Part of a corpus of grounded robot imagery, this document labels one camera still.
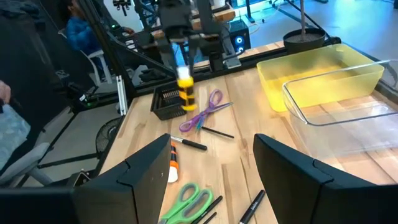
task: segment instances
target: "small black bin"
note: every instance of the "small black bin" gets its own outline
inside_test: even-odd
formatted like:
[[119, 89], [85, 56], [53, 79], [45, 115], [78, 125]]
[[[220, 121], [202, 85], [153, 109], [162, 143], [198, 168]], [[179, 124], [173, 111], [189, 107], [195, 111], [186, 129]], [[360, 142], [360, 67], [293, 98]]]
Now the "small black bin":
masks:
[[150, 110], [162, 121], [185, 115], [176, 83], [155, 88]]

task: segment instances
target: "yellow container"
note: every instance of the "yellow container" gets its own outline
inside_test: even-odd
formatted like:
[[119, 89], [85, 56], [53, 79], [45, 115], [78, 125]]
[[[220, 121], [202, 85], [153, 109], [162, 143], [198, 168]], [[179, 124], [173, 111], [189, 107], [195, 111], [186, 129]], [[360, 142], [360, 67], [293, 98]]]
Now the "yellow container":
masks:
[[[257, 69], [271, 108], [277, 112], [283, 112], [287, 110], [282, 94], [282, 85], [285, 82], [372, 62], [371, 59], [351, 47], [336, 44], [259, 62]], [[301, 85], [292, 86], [290, 90], [295, 93], [295, 96], [302, 96], [296, 98], [296, 104], [300, 108], [355, 98], [370, 94], [383, 71], [384, 67], [377, 65], [357, 70], [356, 73], [341, 72], [338, 76], [321, 76], [301, 82]], [[361, 91], [351, 91], [344, 87], [353, 83], [361, 83], [365, 88]]]

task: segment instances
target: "blue light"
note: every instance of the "blue light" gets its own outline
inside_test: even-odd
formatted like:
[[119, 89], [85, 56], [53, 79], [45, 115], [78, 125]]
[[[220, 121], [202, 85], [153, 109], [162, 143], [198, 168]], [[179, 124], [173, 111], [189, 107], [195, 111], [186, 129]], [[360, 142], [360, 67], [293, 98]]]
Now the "blue light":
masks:
[[244, 44], [244, 39], [241, 36], [235, 37], [235, 44], [236, 45], [243, 45]]

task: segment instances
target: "glue stick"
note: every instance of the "glue stick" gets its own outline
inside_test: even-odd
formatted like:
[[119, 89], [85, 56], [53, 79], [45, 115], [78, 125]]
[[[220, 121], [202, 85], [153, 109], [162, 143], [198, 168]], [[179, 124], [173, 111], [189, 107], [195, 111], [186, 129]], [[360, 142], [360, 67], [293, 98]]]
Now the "glue stick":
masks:
[[178, 180], [178, 163], [177, 163], [177, 150], [175, 148], [175, 143], [172, 142], [172, 157], [170, 160], [170, 171], [168, 183], [174, 183]]

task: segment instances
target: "purple scissors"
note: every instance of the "purple scissors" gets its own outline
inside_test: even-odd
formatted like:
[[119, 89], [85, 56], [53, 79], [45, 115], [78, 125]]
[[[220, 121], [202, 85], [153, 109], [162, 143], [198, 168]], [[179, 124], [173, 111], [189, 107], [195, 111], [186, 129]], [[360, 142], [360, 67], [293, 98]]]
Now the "purple scissors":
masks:
[[227, 106], [231, 106], [233, 104], [233, 103], [225, 103], [223, 105], [217, 106], [221, 102], [222, 99], [223, 99], [223, 93], [221, 92], [221, 90], [212, 91], [210, 94], [210, 97], [209, 97], [208, 107], [204, 111], [202, 111], [200, 114], [194, 116], [191, 120], [183, 122], [180, 125], [180, 131], [188, 132], [193, 127], [195, 127], [197, 124], [199, 125], [199, 128], [200, 128], [201, 123], [203, 124], [203, 122], [208, 114], [214, 113], [215, 111], [221, 110], [221, 109], [223, 109]]

